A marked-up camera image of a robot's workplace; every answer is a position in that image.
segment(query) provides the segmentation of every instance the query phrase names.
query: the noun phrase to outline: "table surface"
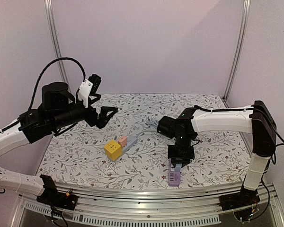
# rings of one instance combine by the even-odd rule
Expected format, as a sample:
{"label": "table surface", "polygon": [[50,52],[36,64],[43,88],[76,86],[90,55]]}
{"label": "table surface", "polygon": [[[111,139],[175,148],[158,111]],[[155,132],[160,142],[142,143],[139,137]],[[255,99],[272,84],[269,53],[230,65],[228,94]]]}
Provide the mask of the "table surface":
{"label": "table surface", "polygon": [[[119,189],[167,189],[168,144],[174,140],[145,132],[137,144],[118,160],[111,161],[103,146],[122,135],[137,135],[153,129],[147,119],[159,120],[167,115],[177,118],[187,107],[225,108],[218,95],[187,94],[117,94],[102,95],[93,106],[116,106],[118,113],[103,129],[80,122],[71,131],[53,137],[39,174],[55,181],[84,186]],[[250,156],[237,132],[211,131],[198,134],[195,160],[182,168],[179,188],[203,187],[244,179]]]}

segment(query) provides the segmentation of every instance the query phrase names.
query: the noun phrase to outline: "aluminum frame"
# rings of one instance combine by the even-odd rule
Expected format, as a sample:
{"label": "aluminum frame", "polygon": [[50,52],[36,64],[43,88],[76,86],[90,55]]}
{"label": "aluminum frame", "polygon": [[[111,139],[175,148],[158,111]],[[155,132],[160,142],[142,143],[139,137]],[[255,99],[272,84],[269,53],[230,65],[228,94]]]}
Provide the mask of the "aluminum frame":
{"label": "aluminum frame", "polygon": [[[44,0],[44,3],[45,3],[45,11],[46,11],[46,16],[47,16],[48,27],[49,27],[49,31],[50,31],[51,39],[53,43],[53,50],[54,50],[56,58],[61,58],[61,50],[59,46],[55,20],[53,16],[52,0]],[[62,81],[64,83],[69,84],[66,70],[64,67],[64,63],[62,61],[58,61],[57,63],[58,63],[58,68],[59,68]]]}
{"label": "aluminum frame", "polygon": [[[73,184],[58,183],[60,191],[66,191],[73,187],[74,193],[79,197],[75,211],[64,210],[64,215],[69,221],[76,221],[74,216],[96,218],[100,221],[121,222],[148,222],[162,223],[178,222],[180,220],[192,220],[196,218],[213,217],[232,210],[222,211],[219,206],[221,195],[239,192],[241,184],[209,186],[204,188],[174,189],[174,190],[118,190],[97,187],[78,187]],[[284,227],[284,214],[273,184],[267,185],[270,191],[271,209],[276,226]],[[263,186],[259,186],[258,194],[261,198],[259,204],[267,202],[268,195]],[[18,227],[21,221],[26,201],[34,203],[41,208],[37,211],[48,209],[47,205],[37,203],[33,195],[24,194],[18,205],[13,222],[13,227]]]}
{"label": "aluminum frame", "polygon": [[231,65],[231,72],[227,81],[226,89],[224,91],[223,95],[223,100],[227,102],[227,99],[230,95],[231,88],[233,85],[234,78],[236,76],[240,56],[241,56],[241,51],[243,47],[243,42],[244,42],[244,37],[245,37],[245,32],[247,28],[247,21],[249,17],[249,8],[250,8],[250,0],[244,0],[243,4],[243,12],[242,12],[242,19],[241,19],[241,25],[240,25],[240,32],[239,32],[239,37],[237,41],[237,47],[236,47],[236,52],[235,56]]}

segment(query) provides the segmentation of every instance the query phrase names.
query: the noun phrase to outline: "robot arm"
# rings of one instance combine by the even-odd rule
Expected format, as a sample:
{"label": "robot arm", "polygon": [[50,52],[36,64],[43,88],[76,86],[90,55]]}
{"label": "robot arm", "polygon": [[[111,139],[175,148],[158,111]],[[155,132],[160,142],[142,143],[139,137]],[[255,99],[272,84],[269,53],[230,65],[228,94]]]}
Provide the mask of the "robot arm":
{"label": "robot arm", "polygon": [[[65,83],[55,82],[44,86],[42,104],[38,109],[23,113],[10,124],[12,127],[9,125],[0,130],[0,156],[52,133],[60,135],[65,131],[61,132],[61,128],[69,125],[72,127],[83,120],[90,127],[105,127],[118,109],[102,107],[98,114],[91,106],[101,98],[101,95],[96,94],[100,82],[101,78],[95,74],[84,80],[77,92],[77,99],[68,92]],[[0,167],[0,189],[31,193],[37,196],[39,202],[65,209],[73,210],[76,205],[75,195],[67,196],[65,200],[60,199],[60,204],[54,202],[65,194],[58,192],[51,177],[45,175],[24,175]]]}
{"label": "robot arm", "polygon": [[185,109],[178,118],[164,116],[158,124],[158,133],[175,138],[175,145],[169,145],[168,158],[171,164],[182,166],[195,158],[191,146],[198,132],[202,131],[240,131],[253,134],[253,154],[249,169],[239,195],[235,198],[221,198],[223,208],[233,209],[250,205],[256,196],[263,173],[276,148],[276,124],[262,101],[252,106],[234,109],[208,110],[199,106]]}

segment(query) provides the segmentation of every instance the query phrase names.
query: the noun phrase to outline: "yellow cube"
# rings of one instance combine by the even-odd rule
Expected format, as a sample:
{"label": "yellow cube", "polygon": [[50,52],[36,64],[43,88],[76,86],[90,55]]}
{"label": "yellow cube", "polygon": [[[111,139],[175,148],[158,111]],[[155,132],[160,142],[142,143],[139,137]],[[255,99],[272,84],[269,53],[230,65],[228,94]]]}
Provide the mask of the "yellow cube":
{"label": "yellow cube", "polygon": [[113,161],[122,155],[121,145],[112,140],[104,146],[105,154]]}

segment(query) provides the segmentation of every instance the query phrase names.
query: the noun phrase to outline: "black bracket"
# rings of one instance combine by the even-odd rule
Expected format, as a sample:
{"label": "black bracket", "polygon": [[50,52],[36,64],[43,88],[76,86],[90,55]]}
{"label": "black bracket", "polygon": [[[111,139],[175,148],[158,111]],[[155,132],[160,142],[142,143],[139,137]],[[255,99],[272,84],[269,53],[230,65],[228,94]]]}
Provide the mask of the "black bracket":
{"label": "black bracket", "polygon": [[44,183],[44,192],[37,196],[37,202],[67,210],[75,210],[78,197],[70,193],[58,192],[57,187],[50,176],[40,175]]}
{"label": "black bracket", "polygon": [[98,117],[97,127],[104,128],[109,120],[118,112],[117,107],[103,106]]}

